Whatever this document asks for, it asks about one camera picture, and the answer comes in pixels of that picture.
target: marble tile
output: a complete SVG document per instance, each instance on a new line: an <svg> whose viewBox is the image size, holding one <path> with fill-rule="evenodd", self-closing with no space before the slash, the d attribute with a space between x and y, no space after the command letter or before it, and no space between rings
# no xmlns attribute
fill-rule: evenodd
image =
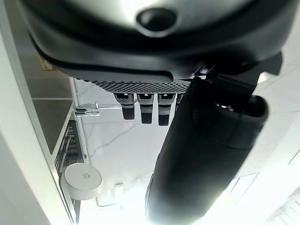
<svg viewBox="0 0 300 225"><path fill-rule="evenodd" d="M123 183L125 192L137 184L146 190L167 130L140 122L85 125L91 164L103 177L101 205L111 203L115 184Z"/></svg>

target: white round device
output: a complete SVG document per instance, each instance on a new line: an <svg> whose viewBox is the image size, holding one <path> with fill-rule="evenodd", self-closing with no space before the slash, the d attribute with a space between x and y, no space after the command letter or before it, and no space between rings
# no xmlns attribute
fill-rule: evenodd
<svg viewBox="0 0 300 225"><path fill-rule="evenodd" d="M65 179L71 198L88 200L97 197L101 190L101 174L91 165L74 163L65 172Z"/></svg>

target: white cylindrical container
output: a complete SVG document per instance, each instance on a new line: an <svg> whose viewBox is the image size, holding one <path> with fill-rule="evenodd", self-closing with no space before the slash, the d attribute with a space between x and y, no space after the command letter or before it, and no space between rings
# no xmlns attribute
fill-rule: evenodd
<svg viewBox="0 0 300 225"><path fill-rule="evenodd" d="M64 175L73 199L88 200L97 197L101 192L101 174L89 164L71 164L66 168Z"/></svg>

